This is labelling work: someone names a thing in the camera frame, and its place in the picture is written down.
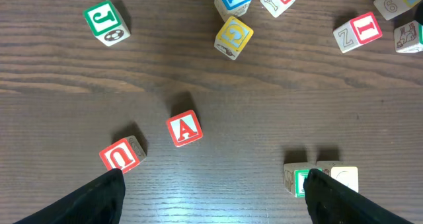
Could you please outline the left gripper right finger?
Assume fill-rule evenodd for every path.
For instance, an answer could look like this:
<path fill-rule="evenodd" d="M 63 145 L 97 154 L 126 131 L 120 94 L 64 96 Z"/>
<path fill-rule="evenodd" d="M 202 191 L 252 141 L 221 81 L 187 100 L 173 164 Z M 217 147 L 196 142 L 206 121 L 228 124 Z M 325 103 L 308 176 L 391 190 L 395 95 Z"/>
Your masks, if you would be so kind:
<path fill-rule="evenodd" d="M 313 224 L 411 224 L 316 168 L 303 187 Z"/>

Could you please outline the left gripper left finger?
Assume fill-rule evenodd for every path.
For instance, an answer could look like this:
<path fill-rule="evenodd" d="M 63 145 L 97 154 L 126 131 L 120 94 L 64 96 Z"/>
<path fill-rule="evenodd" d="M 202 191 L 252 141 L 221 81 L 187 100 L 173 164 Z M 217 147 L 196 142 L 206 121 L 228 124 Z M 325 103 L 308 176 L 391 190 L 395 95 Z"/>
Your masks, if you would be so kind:
<path fill-rule="evenodd" d="M 126 193 L 114 168 L 16 224 L 119 224 Z"/>

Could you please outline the green R block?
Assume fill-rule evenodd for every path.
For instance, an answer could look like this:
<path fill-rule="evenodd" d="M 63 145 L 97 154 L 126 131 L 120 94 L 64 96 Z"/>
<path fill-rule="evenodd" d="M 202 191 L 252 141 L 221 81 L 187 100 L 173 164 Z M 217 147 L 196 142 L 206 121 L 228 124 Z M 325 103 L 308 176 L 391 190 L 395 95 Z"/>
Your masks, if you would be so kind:
<path fill-rule="evenodd" d="M 284 164 L 284 184 L 286 190 L 296 198 L 304 198 L 305 191 L 303 188 L 303 183 L 305 182 L 305 179 L 307 178 L 309 171 L 312 168 L 316 168 L 322 171 L 322 168 L 319 168 L 318 166 L 311 163 Z"/>

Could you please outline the green B block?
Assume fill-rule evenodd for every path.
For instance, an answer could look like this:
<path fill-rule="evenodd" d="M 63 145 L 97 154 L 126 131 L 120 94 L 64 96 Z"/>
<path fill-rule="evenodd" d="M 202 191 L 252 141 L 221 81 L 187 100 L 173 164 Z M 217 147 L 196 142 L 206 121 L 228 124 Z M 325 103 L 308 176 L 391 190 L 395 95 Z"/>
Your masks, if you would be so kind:
<path fill-rule="evenodd" d="M 418 53 L 422 51 L 422 27 L 415 20 L 394 30 L 397 53 Z"/>

